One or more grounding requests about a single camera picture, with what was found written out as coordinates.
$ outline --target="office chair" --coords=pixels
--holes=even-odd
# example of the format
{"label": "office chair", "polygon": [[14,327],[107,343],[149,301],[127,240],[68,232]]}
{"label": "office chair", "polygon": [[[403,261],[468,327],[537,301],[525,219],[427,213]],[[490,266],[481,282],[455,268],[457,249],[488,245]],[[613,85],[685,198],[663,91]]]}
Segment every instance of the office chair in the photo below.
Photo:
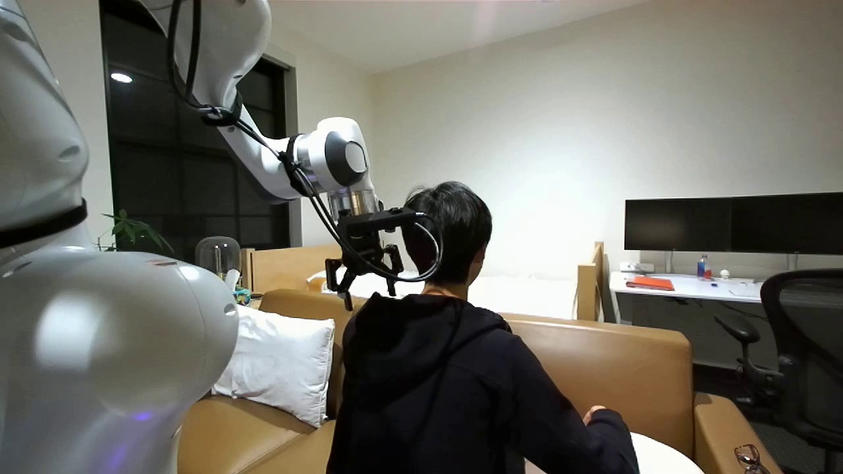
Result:
{"label": "office chair", "polygon": [[776,343],[776,367],[749,361],[758,332],[716,319],[739,344],[739,373],[753,388],[760,421],[784,427],[824,451],[824,472],[843,472],[843,268],[775,274],[760,309]]}

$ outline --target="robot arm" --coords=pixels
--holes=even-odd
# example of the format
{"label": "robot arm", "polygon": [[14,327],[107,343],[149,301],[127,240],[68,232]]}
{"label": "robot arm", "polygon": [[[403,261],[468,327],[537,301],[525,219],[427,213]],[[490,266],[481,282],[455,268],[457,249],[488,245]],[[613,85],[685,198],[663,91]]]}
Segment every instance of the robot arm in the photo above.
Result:
{"label": "robot arm", "polygon": [[421,226],[421,215],[381,211],[369,181],[361,127],[352,118],[324,118],[307,134],[272,140],[260,134],[236,98],[236,82],[259,64],[272,40],[269,0],[139,3],[169,36],[173,85],[185,101],[202,114],[205,124],[219,127],[236,161],[269,194],[278,201],[307,198],[339,243],[348,270],[336,282],[339,261],[327,261],[330,290],[344,295],[348,303],[348,286],[369,270],[384,276],[392,290],[400,259],[394,245],[378,245],[378,232]]}

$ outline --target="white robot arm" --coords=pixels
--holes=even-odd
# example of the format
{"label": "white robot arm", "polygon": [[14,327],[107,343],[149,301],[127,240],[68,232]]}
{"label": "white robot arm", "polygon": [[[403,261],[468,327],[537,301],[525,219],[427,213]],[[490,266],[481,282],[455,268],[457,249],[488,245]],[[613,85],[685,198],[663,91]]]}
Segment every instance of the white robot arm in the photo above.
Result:
{"label": "white robot arm", "polygon": [[236,82],[259,64],[272,40],[269,0],[139,0],[169,36],[173,85],[205,124],[219,127],[243,165],[282,201],[310,198],[330,234],[343,247],[327,261],[330,286],[344,295],[356,274],[373,270],[397,282],[397,247],[378,245],[378,232],[419,226],[419,215],[381,211],[369,181],[365,143],[352,118],[324,118],[310,134],[263,136],[236,98]]}
{"label": "white robot arm", "polygon": [[236,305],[211,270],[86,243],[85,169],[81,130],[0,0],[0,472],[173,472]]}

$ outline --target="white pillow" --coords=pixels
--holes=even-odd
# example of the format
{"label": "white pillow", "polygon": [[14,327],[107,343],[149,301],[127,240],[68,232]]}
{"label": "white pillow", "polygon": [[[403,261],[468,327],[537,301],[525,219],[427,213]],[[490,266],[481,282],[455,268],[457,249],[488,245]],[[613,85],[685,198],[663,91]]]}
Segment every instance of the white pillow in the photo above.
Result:
{"label": "white pillow", "polygon": [[327,418],[335,319],[289,319],[236,309],[239,332],[214,392],[289,410],[318,427]]}
{"label": "white pillow", "polygon": [[631,432],[631,447],[641,474],[704,474],[687,456],[641,432]]}

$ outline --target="white wall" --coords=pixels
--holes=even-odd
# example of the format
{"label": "white wall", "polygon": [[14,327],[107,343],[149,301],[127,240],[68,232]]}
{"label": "white wall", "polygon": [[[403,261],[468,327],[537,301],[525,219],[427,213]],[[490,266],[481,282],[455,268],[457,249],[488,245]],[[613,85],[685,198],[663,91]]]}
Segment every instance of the white wall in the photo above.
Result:
{"label": "white wall", "polygon": [[81,181],[86,201],[85,232],[90,240],[107,238],[114,213],[106,85],[99,56],[99,3],[97,0],[19,0],[33,36],[40,40],[58,87],[65,94],[90,144],[90,164]]}
{"label": "white wall", "polygon": [[659,0],[381,73],[377,181],[397,205],[463,180],[497,219],[488,274],[571,292],[593,240],[634,259],[622,198],[841,189],[841,15],[837,0]]}
{"label": "white wall", "polygon": [[[73,108],[81,132],[90,143],[90,169],[85,177],[85,198],[90,205],[86,234],[91,240],[111,230],[102,213],[114,211],[111,157],[107,157],[107,118],[102,85],[102,40],[97,0],[19,0],[68,105]],[[371,134],[371,91],[369,78],[339,58],[331,58],[305,41],[286,36],[277,27],[272,58],[297,69],[297,124],[314,130],[324,115],[352,115],[363,134]],[[302,209],[302,243],[327,243],[315,213]]]}

